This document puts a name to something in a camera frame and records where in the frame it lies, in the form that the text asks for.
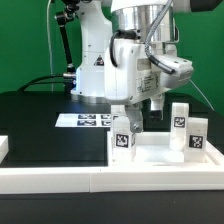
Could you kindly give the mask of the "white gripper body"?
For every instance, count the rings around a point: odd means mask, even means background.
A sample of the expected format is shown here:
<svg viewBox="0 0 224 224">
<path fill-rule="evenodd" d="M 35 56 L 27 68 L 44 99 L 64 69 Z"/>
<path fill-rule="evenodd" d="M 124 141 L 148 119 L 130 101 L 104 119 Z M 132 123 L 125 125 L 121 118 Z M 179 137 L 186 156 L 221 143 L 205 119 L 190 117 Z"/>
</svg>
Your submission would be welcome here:
<svg viewBox="0 0 224 224">
<path fill-rule="evenodd" d="M 105 53 L 105 98 L 110 104 L 135 104 L 168 91 L 160 85 L 161 70 L 145 55 L 144 45 L 133 40 L 115 39 L 111 63 L 109 51 Z"/>
</svg>

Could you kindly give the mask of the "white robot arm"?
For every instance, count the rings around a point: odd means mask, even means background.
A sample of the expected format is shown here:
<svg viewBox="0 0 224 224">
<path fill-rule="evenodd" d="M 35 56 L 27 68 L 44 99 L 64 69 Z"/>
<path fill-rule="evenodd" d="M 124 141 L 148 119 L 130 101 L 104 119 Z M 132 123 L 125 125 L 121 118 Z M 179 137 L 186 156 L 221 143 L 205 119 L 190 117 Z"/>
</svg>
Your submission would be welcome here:
<svg viewBox="0 0 224 224">
<path fill-rule="evenodd" d="M 120 106 L 133 133 L 143 130 L 142 102 L 162 115 L 164 93 L 189 82 L 192 62 L 177 56 L 173 14 L 214 10 L 223 0 L 63 0 L 65 19 L 80 20 L 82 62 L 69 65 L 72 93 Z"/>
</svg>

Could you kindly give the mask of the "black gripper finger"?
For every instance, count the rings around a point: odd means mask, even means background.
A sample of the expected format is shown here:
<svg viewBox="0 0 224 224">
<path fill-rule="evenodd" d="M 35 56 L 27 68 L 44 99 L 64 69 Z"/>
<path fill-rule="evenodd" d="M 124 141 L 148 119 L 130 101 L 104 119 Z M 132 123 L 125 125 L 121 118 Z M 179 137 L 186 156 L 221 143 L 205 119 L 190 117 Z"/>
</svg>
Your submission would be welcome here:
<svg viewBox="0 0 224 224">
<path fill-rule="evenodd" d="M 164 95 L 158 94 L 151 97 L 150 119 L 160 121 L 163 119 Z"/>
<path fill-rule="evenodd" d="M 142 104 L 126 105 L 125 112 L 130 122 L 130 131 L 132 133 L 141 133 L 143 131 Z"/>
</svg>

